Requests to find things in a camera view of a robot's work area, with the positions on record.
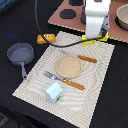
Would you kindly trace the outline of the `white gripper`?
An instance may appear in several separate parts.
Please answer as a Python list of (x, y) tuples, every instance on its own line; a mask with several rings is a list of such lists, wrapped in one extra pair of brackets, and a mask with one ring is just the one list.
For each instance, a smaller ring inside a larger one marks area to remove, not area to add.
[(86, 37), (97, 38), (101, 30), (104, 17), (108, 14), (109, 8), (103, 5), (87, 5), (86, 14)]

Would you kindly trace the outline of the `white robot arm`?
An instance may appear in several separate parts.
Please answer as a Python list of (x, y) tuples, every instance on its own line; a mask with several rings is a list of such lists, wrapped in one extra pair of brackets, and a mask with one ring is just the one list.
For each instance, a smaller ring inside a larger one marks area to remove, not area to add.
[(104, 17), (108, 15), (111, 0), (86, 0), (86, 37), (97, 38)]

